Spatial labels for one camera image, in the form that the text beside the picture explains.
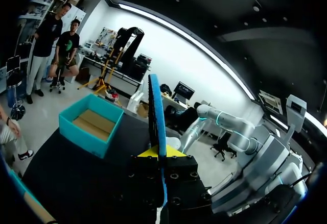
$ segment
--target led light strip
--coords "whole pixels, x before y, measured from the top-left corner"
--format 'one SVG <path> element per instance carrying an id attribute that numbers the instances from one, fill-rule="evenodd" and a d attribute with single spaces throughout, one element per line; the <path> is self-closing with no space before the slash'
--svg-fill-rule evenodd
<path id="1" fill-rule="evenodd" d="M 282 126 L 284 129 L 288 130 L 288 126 L 286 124 L 284 124 L 283 122 L 281 122 L 280 120 L 278 120 L 277 118 L 275 118 L 274 116 L 270 116 L 272 120 L 276 121 L 277 124 L 279 124 L 280 126 Z"/>
<path id="2" fill-rule="evenodd" d="M 324 136 L 327 137 L 327 129 L 314 116 L 312 116 L 310 113 L 306 112 L 305 118 L 308 121 L 310 121 L 311 123 L 313 123 L 324 134 Z"/>
<path id="3" fill-rule="evenodd" d="M 278 136 L 279 138 L 281 137 L 281 133 L 280 133 L 279 129 L 277 129 L 277 128 L 276 128 L 276 134 L 277 134 L 277 136 Z"/>
<path id="4" fill-rule="evenodd" d="M 197 47 L 199 47 L 201 50 L 203 50 L 208 56 L 210 56 L 212 59 L 214 59 L 216 62 L 218 62 L 218 64 L 239 84 L 239 86 L 241 86 L 241 88 L 244 90 L 244 92 L 247 94 L 247 96 L 251 99 L 251 100 L 255 100 L 254 96 L 251 94 L 251 92 L 248 90 L 248 88 L 243 84 L 243 82 L 240 80 L 240 78 L 222 61 L 220 60 L 219 57 L 217 57 L 214 53 L 212 53 L 207 47 L 205 47 L 203 44 L 201 44 L 199 41 L 197 41 L 196 39 L 194 39 L 192 36 L 190 36 L 189 34 L 185 33 L 183 30 L 179 29 L 178 27 L 172 25 L 171 23 L 162 20 L 159 17 L 156 17 L 150 13 L 147 13 L 145 11 L 139 10 L 137 8 L 131 7 L 131 6 L 126 6 L 123 4 L 119 4 L 119 6 L 124 9 L 124 10 L 128 10 L 128 11 L 132 11 L 135 12 L 137 14 L 140 14 L 142 16 L 145 16 L 147 18 L 150 18 L 162 25 L 165 25 L 167 28 L 171 29 L 172 31 L 180 34 L 181 36 L 183 36 L 185 39 L 189 40 L 190 42 L 192 42 L 194 45 L 196 45 Z"/>

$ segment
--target black t-shirt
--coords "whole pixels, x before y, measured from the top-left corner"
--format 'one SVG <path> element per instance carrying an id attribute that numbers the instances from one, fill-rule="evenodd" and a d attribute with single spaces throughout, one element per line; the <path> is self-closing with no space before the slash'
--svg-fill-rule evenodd
<path id="1" fill-rule="evenodd" d="M 74 48 L 78 48 L 80 44 L 80 36 L 77 33 L 73 35 L 70 32 L 64 32 L 58 42 L 57 46 L 59 46 L 59 56 L 61 57 L 71 57 L 71 53 Z"/>
<path id="2" fill-rule="evenodd" d="M 36 30 L 39 38 L 35 42 L 33 55 L 37 57 L 48 57 L 51 54 L 53 42 L 61 34 L 62 20 L 55 16 L 48 16 Z"/>

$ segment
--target office chair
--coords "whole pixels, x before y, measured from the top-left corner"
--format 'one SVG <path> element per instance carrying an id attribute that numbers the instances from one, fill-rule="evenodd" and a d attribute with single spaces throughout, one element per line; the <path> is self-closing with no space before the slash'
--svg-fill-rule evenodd
<path id="1" fill-rule="evenodd" d="M 176 113 L 169 114 L 169 123 L 167 124 L 167 127 L 174 131 L 177 131 L 180 135 L 182 135 L 183 132 L 185 132 L 197 118 L 198 113 L 196 112 L 196 109 L 190 107 L 179 115 Z"/>
<path id="2" fill-rule="evenodd" d="M 60 75 L 64 72 L 65 70 L 65 65 L 61 65 L 58 66 L 57 70 L 56 70 L 56 77 L 54 77 L 54 79 L 57 79 L 57 84 L 54 86 L 53 84 L 50 85 L 50 92 L 52 92 L 53 89 L 58 89 L 58 93 L 61 94 L 61 88 L 62 90 L 65 90 L 65 86 L 61 85 L 59 79 L 60 79 Z"/>
<path id="3" fill-rule="evenodd" d="M 231 134 L 230 133 L 225 133 L 220 139 L 218 139 L 218 143 L 215 143 L 210 149 L 215 149 L 218 152 L 215 155 L 215 158 L 217 157 L 218 154 L 221 154 L 221 156 L 223 157 L 223 159 L 221 161 L 225 161 L 225 153 L 226 152 L 230 152 L 232 153 L 231 159 L 233 157 L 237 156 L 237 152 L 234 151 L 233 149 L 231 149 L 230 147 L 228 147 L 227 142 L 230 138 Z"/>

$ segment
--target green graphic t-shirt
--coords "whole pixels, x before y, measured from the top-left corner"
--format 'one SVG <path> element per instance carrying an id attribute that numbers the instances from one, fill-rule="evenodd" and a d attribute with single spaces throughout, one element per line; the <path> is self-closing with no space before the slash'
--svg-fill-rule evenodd
<path id="1" fill-rule="evenodd" d="M 80 42 L 80 36 L 77 33 L 71 35 L 71 33 L 64 32 L 58 42 L 57 46 L 59 46 L 59 56 L 68 57 L 70 56 L 74 48 L 78 48 Z"/>

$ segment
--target shorts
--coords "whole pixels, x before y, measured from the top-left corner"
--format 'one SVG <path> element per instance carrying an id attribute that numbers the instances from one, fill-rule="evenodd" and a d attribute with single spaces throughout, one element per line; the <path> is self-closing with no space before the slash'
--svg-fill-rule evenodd
<path id="1" fill-rule="evenodd" d="M 72 61 L 69 65 L 66 65 L 66 63 L 67 63 L 67 57 L 59 56 L 59 63 L 57 65 L 58 67 L 66 66 L 66 68 L 70 68 L 70 67 L 76 65 L 76 60 L 72 59 Z M 55 59 L 52 60 L 51 65 L 55 65 Z"/>

